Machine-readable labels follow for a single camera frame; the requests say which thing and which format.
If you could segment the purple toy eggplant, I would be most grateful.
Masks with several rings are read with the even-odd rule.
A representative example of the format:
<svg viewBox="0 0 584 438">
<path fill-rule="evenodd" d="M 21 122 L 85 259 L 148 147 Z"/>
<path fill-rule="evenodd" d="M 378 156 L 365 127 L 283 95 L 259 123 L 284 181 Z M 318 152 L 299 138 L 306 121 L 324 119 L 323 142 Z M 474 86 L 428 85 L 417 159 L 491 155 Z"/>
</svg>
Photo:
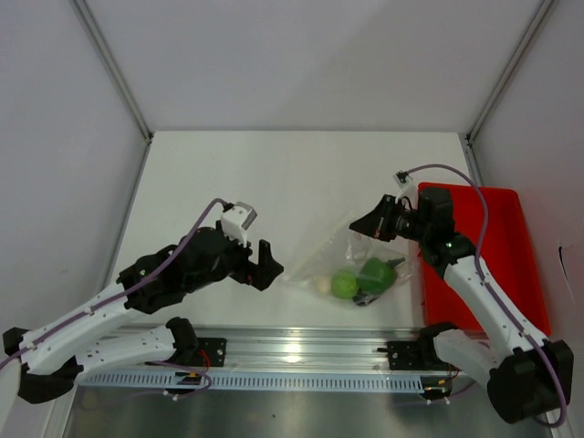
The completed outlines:
<svg viewBox="0 0 584 438">
<path fill-rule="evenodd" d="M 379 295 L 368 295 L 359 292 L 352 298 L 352 302 L 358 307 L 366 307 L 380 298 Z"/>
</svg>

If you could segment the green bell pepper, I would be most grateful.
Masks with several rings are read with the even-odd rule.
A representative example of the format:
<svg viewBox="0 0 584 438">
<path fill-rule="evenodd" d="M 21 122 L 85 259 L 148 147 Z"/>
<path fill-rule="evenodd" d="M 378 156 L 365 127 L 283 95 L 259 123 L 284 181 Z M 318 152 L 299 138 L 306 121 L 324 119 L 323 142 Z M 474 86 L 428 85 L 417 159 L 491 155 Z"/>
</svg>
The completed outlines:
<svg viewBox="0 0 584 438">
<path fill-rule="evenodd" d="M 368 296 L 382 295 L 397 279 L 396 269 L 377 257 L 368 259 L 357 275 L 360 292 Z"/>
</svg>

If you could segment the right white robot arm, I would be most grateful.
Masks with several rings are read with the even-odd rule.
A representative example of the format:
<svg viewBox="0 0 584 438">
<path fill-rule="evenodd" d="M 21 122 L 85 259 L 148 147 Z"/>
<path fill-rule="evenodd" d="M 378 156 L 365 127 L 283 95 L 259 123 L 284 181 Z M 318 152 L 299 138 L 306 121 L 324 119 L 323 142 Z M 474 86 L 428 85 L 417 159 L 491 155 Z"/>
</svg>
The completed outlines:
<svg viewBox="0 0 584 438">
<path fill-rule="evenodd" d="M 550 341 L 498 285 L 478 248 L 457 231 L 447 189 L 421 189 L 413 209 L 386 195 L 349 229 L 382 242 L 401 237 L 417 243 L 425 264 L 463 300 L 490 342 L 485 346 L 447 326 L 418 343 L 416 355 L 423 366 L 433 369 L 446 362 L 461 370 L 486 390 L 507 423 L 558 411 L 553 424 L 563 424 L 573 352 L 563 340 Z"/>
</svg>

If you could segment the white egg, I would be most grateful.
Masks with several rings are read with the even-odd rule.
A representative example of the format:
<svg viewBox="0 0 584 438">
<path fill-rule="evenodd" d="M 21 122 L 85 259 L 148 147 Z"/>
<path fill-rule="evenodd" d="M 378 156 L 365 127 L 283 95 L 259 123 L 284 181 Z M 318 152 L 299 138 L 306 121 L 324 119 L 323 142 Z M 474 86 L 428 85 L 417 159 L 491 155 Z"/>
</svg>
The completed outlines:
<svg viewBox="0 0 584 438">
<path fill-rule="evenodd" d="M 319 276 L 314 279 L 314 288 L 319 294 L 329 295 L 331 293 L 331 278 L 329 276 Z"/>
</svg>

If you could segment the green chili pepper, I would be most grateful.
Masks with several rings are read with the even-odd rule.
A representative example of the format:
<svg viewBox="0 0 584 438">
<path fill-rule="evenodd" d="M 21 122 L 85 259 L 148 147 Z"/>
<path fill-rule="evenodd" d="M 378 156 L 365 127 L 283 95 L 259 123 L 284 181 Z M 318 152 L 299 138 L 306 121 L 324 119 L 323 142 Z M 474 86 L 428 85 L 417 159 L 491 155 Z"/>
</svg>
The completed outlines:
<svg viewBox="0 0 584 438">
<path fill-rule="evenodd" d="M 386 265 L 388 267 L 392 267 L 395 268 L 397 266 L 399 266 L 400 264 L 405 262 L 405 258 L 404 257 L 400 257 L 400 258 L 394 258 L 394 259 L 390 259 L 386 262 Z"/>
</svg>

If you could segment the bumpy green toy vegetable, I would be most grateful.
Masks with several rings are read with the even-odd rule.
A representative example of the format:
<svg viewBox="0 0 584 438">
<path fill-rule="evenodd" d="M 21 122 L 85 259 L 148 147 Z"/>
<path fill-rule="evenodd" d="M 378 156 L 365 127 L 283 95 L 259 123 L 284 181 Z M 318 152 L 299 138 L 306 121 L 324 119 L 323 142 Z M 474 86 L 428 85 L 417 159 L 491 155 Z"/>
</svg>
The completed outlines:
<svg viewBox="0 0 584 438">
<path fill-rule="evenodd" d="M 359 290 L 356 275 L 347 269 L 340 269 L 331 278 L 331 294 L 344 300 L 353 299 Z"/>
</svg>

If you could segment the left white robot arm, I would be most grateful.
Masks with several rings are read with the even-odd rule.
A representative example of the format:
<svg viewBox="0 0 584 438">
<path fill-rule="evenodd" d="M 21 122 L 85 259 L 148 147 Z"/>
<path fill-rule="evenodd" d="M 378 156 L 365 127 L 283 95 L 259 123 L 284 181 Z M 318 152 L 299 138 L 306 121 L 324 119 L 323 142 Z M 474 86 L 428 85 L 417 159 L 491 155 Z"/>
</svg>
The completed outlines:
<svg viewBox="0 0 584 438">
<path fill-rule="evenodd" d="M 86 305 L 57 321 L 36 330 L 7 330 L 5 353 L 18 365 L 16 397 L 49 402 L 90 377 L 134 364 L 193 365 L 200 341 L 186 318 L 123 338 L 108 335 L 227 278 L 263 291 L 283 271 L 266 240 L 253 251 L 220 227 L 200 228 L 139 258 Z"/>
</svg>

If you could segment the clear dotted zip bag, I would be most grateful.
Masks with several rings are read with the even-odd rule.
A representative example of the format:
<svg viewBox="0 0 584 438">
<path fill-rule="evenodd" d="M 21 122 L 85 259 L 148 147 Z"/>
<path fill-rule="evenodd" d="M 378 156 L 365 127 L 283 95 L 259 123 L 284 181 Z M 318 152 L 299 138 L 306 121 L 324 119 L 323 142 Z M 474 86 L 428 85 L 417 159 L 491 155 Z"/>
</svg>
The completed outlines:
<svg viewBox="0 0 584 438">
<path fill-rule="evenodd" d="M 372 257 L 384 262 L 404 257 L 405 262 L 395 267 L 397 281 L 380 298 L 409 283 L 417 270 L 417 260 L 393 242 L 385 243 L 349 230 L 349 224 L 357 219 L 355 212 L 348 210 L 335 218 L 319 216 L 307 225 L 295 244 L 291 260 L 285 263 L 284 274 L 279 282 L 329 304 L 365 308 L 356 306 L 352 299 L 338 299 L 331 293 L 319 294 L 314 288 L 314 279 L 319 276 L 332 278 L 340 269 L 350 270 L 357 276 L 365 262 Z"/>
</svg>

